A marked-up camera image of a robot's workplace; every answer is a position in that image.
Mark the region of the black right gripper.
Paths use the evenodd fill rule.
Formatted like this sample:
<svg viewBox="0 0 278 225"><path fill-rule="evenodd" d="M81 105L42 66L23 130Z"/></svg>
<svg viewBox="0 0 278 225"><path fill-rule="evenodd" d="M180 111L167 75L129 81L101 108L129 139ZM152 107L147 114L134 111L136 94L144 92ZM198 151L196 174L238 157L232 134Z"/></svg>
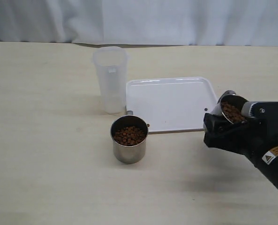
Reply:
<svg viewBox="0 0 278 225"><path fill-rule="evenodd" d="M206 113L205 144L244 155L261 173L278 173L278 131L268 129L263 118L278 117L278 101L248 101L243 105L247 121L231 123L223 116Z"/></svg>

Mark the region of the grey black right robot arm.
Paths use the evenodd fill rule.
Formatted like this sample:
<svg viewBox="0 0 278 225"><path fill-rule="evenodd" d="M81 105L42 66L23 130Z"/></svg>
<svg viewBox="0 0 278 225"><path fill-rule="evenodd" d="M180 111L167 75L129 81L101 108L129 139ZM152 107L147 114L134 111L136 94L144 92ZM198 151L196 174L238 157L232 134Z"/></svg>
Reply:
<svg viewBox="0 0 278 225"><path fill-rule="evenodd" d="M247 120L231 124L206 113L203 142L244 155L278 189L278 102L248 102Z"/></svg>

